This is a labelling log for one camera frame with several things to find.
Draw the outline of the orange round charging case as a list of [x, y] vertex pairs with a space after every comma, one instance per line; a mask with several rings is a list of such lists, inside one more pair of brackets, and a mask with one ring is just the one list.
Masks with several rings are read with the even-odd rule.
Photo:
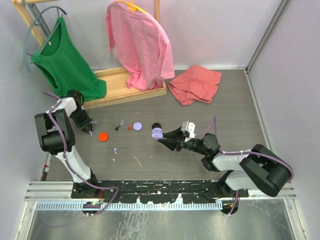
[[98, 135], [98, 139], [99, 139], [99, 141], [101, 141], [101, 142], [106, 142], [106, 141], [108, 140], [108, 138], [109, 138], [109, 135], [108, 135], [108, 133], [106, 133], [106, 132], [101, 132], [101, 133]]

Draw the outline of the lilac earbud charging case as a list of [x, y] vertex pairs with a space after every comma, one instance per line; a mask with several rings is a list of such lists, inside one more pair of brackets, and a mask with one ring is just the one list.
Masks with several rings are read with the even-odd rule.
[[153, 128], [151, 132], [152, 132], [151, 137], [155, 140], [159, 140], [159, 139], [164, 138], [163, 131], [160, 127]]

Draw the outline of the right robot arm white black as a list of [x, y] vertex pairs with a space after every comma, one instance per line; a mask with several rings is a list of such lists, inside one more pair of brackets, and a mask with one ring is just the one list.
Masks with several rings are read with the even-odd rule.
[[249, 150], [224, 151], [215, 134], [197, 138], [187, 123], [171, 132], [153, 133], [152, 137], [171, 151], [185, 149], [203, 155], [202, 165], [210, 172], [224, 172], [218, 184], [225, 197], [244, 189], [258, 189], [276, 197], [294, 177], [293, 168], [262, 144]]

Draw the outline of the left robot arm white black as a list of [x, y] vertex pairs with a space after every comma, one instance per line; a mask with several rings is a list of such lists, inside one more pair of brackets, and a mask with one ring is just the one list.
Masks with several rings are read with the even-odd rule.
[[83, 108], [84, 96], [77, 90], [69, 90], [65, 97], [48, 92], [57, 99], [49, 110], [34, 116], [40, 148], [59, 159], [70, 173], [73, 191], [95, 198], [100, 193], [100, 185], [93, 171], [84, 163], [76, 149], [76, 137], [70, 120], [76, 127], [91, 135], [93, 120]]

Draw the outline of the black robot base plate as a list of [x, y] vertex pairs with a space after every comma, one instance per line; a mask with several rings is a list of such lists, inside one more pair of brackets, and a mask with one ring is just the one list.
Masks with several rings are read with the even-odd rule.
[[184, 204], [200, 204], [236, 196], [235, 190], [223, 191], [214, 180], [102, 180], [98, 184], [118, 187], [114, 203], [172, 204], [182, 197]]

